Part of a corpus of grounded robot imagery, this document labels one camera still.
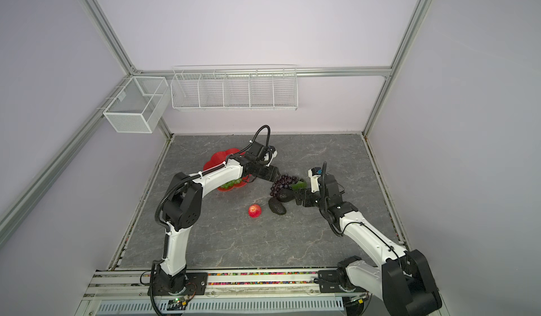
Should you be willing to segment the green fake grape bunch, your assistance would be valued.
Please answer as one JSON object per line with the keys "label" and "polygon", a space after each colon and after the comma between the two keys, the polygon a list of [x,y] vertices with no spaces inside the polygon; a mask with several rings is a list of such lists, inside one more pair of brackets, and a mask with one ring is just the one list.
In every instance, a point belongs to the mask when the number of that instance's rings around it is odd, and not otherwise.
{"label": "green fake grape bunch", "polygon": [[247,184],[247,182],[245,181],[245,179],[240,178],[240,179],[233,180],[231,182],[227,182],[226,184],[218,187],[218,190],[220,190],[220,191],[230,191],[230,190],[235,189],[235,188],[242,188],[246,184]]}

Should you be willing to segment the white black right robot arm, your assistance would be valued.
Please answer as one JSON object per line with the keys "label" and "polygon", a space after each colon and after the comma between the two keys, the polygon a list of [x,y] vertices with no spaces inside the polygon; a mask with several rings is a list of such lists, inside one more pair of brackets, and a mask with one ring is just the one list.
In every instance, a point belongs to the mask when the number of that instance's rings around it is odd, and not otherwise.
{"label": "white black right robot arm", "polygon": [[390,315],[429,315],[441,309],[442,298],[424,254],[408,251],[378,231],[355,205],[343,200],[339,183],[324,169],[310,169],[309,178],[310,187],[295,197],[297,205],[317,207],[335,235],[349,237],[374,263],[355,256],[342,261],[342,288],[371,293]]}

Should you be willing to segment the small white mesh basket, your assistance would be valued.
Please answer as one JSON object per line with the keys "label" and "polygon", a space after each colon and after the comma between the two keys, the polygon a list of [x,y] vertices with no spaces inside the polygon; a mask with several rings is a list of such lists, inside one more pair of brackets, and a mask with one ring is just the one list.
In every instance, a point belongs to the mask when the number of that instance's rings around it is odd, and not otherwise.
{"label": "small white mesh basket", "polygon": [[132,76],[105,107],[104,117],[118,133],[151,134],[170,101],[166,78]]}

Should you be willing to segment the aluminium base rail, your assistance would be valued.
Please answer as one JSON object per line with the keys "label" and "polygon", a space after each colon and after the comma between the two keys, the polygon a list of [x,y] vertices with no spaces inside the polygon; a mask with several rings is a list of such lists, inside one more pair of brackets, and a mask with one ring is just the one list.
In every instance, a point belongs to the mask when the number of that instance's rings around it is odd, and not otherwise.
{"label": "aluminium base rail", "polygon": [[[192,269],[189,277],[204,273],[197,283],[198,299],[325,296],[316,282],[320,268]],[[149,270],[114,270],[94,273],[83,300],[142,300],[149,297]]]}

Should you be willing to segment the dark fake avocado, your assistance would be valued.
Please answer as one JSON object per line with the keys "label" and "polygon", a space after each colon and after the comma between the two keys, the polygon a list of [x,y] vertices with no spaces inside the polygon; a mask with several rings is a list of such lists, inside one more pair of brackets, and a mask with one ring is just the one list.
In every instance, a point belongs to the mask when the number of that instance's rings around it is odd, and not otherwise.
{"label": "dark fake avocado", "polygon": [[285,215],[287,213],[285,206],[274,197],[269,199],[269,209],[272,213],[277,215]]}
{"label": "dark fake avocado", "polygon": [[287,203],[295,199],[295,192],[292,189],[280,189],[276,194],[276,199],[281,203]]}

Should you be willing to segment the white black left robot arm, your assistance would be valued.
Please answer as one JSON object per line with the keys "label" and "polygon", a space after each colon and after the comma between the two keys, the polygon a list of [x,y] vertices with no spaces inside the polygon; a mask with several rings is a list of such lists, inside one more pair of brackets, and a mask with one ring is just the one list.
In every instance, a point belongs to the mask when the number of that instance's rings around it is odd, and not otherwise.
{"label": "white black left robot arm", "polygon": [[203,198],[246,176],[276,180],[279,171],[271,162],[277,154],[273,146],[252,141],[214,167],[189,175],[180,172],[173,177],[154,214],[156,223],[165,229],[165,239],[161,259],[152,263],[150,296],[180,295],[187,289],[187,245],[190,231],[201,215]]}

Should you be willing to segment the red fake apple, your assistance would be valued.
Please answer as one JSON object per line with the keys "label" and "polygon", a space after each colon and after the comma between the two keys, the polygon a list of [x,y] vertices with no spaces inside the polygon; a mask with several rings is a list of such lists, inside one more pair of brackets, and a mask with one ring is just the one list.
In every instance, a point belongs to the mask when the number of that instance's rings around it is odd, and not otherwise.
{"label": "red fake apple", "polygon": [[253,204],[249,207],[248,213],[251,218],[258,218],[262,214],[262,208],[260,205]]}

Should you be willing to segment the dark purple fake grape bunch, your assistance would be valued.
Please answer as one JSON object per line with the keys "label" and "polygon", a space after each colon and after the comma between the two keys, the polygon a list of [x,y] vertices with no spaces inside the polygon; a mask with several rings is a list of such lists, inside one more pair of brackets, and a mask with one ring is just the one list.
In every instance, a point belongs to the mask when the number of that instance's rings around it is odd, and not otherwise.
{"label": "dark purple fake grape bunch", "polygon": [[279,195],[279,192],[283,189],[288,190],[298,190],[301,188],[305,188],[307,185],[307,182],[299,177],[299,176],[290,176],[287,174],[281,175],[271,186],[270,188],[270,195],[271,197],[277,198]]}

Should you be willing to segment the red flower-shaped fruit bowl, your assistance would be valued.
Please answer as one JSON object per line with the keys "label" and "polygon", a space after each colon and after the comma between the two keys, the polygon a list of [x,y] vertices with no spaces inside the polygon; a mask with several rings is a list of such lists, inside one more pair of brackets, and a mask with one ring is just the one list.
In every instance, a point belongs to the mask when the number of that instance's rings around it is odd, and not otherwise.
{"label": "red flower-shaped fruit bowl", "polygon": [[[231,149],[228,149],[226,151],[219,151],[219,152],[216,152],[214,153],[211,158],[210,158],[210,161],[208,161],[205,165],[204,165],[204,168],[203,170],[204,171],[207,171],[208,169],[211,169],[211,168],[215,168],[217,167],[218,165],[222,164],[223,162],[225,162],[226,158],[232,154],[235,154],[237,152],[239,152],[240,150],[237,149],[237,148],[231,148]],[[243,177],[245,179],[245,181],[247,182],[246,185],[248,185],[248,179],[249,177],[248,176],[245,176]]]}

